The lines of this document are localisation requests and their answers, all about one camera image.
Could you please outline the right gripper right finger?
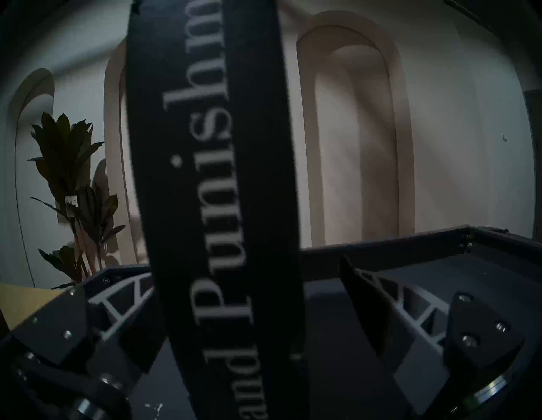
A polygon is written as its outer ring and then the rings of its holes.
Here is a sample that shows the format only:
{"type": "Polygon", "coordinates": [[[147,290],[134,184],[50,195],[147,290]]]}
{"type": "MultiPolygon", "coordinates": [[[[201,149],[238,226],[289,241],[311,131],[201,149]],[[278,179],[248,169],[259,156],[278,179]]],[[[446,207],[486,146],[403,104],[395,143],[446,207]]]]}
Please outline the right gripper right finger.
{"type": "Polygon", "coordinates": [[[418,286],[355,268],[340,280],[370,345],[408,403],[408,415],[471,415],[512,385],[524,336],[486,302],[446,303],[418,286]]]}

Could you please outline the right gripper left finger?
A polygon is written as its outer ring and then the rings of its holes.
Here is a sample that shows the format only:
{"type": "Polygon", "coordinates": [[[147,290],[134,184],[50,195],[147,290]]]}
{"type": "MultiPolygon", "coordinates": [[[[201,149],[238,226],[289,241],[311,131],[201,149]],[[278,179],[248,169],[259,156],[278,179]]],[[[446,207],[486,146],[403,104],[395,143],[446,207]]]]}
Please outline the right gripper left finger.
{"type": "Polygon", "coordinates": [[[166,333],[151,270],[102,270],[61,293],[11,336],[59,369],[141,375],[150,371],[166,333]]]}

